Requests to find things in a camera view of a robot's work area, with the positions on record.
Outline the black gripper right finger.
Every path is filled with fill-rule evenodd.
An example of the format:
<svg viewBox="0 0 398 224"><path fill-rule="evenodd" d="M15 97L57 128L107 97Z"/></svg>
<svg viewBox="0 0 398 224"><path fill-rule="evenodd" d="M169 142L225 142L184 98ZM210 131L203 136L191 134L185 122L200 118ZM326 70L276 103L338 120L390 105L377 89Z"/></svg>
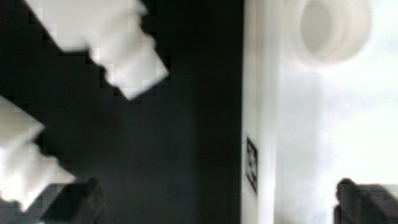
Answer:
<svg viewBox="0 0 398 224"><path fill-rule="evenodd" d="M336 199L335 224L398 224L398 185L358 184L345 178Z"/></svg>

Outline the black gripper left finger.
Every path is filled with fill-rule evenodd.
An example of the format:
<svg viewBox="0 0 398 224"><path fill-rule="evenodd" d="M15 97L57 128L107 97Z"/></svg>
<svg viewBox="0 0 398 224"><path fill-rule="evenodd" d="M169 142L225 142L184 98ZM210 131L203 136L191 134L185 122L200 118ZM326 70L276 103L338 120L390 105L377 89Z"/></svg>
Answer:
<svg viewBox="0 0 398 224"><path fill-rule="evenodd" d="M100 181L52 184L17 219L17 224L109 224Z"/></svg>

